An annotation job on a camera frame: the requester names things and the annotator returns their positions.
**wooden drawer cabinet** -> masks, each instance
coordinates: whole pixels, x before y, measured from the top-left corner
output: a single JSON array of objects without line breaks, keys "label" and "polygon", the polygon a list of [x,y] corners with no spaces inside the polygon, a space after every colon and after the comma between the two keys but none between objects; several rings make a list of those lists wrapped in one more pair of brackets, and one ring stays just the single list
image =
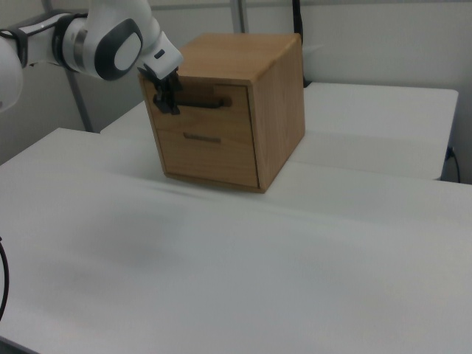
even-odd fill
[{"label": "wooden drawer cabinet", "polygon": [[179,115],[140,78],[166,176],[265,192],[305,133],[298,35],[202,35],[181,49]]}]

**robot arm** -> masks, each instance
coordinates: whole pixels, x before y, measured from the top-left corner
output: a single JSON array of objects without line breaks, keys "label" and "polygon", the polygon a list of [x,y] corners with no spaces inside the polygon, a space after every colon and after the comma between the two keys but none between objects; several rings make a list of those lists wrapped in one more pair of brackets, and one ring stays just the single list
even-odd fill
[{"label": "robot arm", "polygon": [[21,68],[28,65],[47,62],[118,80],[137,63],[160,93],[157,106],[177,114],[173,89],[182,61],[147,0],[91,0],[88,14],[56,10],[0,29],[0,111],[18,99]]}]

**black cable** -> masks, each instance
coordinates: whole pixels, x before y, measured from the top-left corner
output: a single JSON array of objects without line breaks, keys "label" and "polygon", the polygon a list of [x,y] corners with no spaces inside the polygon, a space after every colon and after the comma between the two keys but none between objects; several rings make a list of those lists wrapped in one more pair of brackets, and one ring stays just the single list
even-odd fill
[{"label": "black cable", "polygon": [[[300,0],[292,0],[292,9],[294,14],[294,32],[300,35],[303,44],[303,21]],[[303,75],[303,88],[306,89],[310,84],[311,81],[306,80],[305,75]]]},{"label": "black cable", "polygon": [[456,162],[456,171],[457,171],[457,183],[460,182],[460,168],[459,168],[459,161],[457,161],[457,156],[454,152],[454,148],[452,146],[448,146],[445,152],[445,160],[448,161],[450,158],[453,158]]},{"label": "black cable", "polygon": [[[55,24],[49,24],[47,26],[44,26],[40,29],[37,29],[36,31],[27,33],[27,37],[37,35],[38,33],[41,33],[41,32],[44,32],[44,31],[48,30],[49,28],[53,28],[54,26],[55,26]],[[15,39],[15,37],[13,35],[8,35],[7,33],[0,33],[0,37],[6,38],[6,39]]]},{"label": "black cable", "polygon": [[1,318],[3,317],[3,313],[5,312],[5,308],[7,307],[8,291],[10,289],[10,271],[8,269],[7,255],[5,254],[5,250],[3,248],[3,245],[1,244],[1,237],[0,237],[0,255],[1,255],[1,262],[3,263],[3,272],[4,272],[3,297],[1,298],[1,305],[0,305],[0,321],[1,321]]},{"label": "black cable", "polygon": [[460,183],[460,169],[459,169],[459,162],[457,161],[457,156],[454,153],[454,149],[451,151],[451,157],[456,162],[456,169],[457,169],[457,183]]}]

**table surface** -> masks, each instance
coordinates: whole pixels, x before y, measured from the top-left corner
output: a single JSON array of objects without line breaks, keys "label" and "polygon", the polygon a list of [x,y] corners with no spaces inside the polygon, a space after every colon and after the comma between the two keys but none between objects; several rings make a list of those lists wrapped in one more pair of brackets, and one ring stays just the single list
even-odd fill
[{"label": "table surface", "polygon": [[265,195],[57,130],[0,166],[0,335],[39,353],[468,353],[472,188],[288,162]]},{"label": "table surface", "polygon": [[[443,171],[457,92],[312,83],[307,133],[291,161],[424,179]],[[144,103],[102,131],[153,141]]]}]

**wooden handle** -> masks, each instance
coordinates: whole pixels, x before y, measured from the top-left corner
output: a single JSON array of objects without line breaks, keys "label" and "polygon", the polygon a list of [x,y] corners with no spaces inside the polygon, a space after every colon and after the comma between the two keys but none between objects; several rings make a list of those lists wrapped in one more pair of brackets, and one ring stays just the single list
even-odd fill
[{"label": "wooden handle", "polygon": [[224,100],[214,100],[214,101],[188,101],[188,100],[176,100],[177,106],[185,105],[187,107],[199,107],[199,108],[208,108],[208,109],[218,109],[224,106]]},{"label": "wooden handle", "polygon": [[192,140],[200,140],[202,142],[214,142],[216,144],[221,143],[221,138],[214,138],[211,136],[202,136],[202,135],[197,135],[197,134],[184,133],[184,138],[192,139]]}]

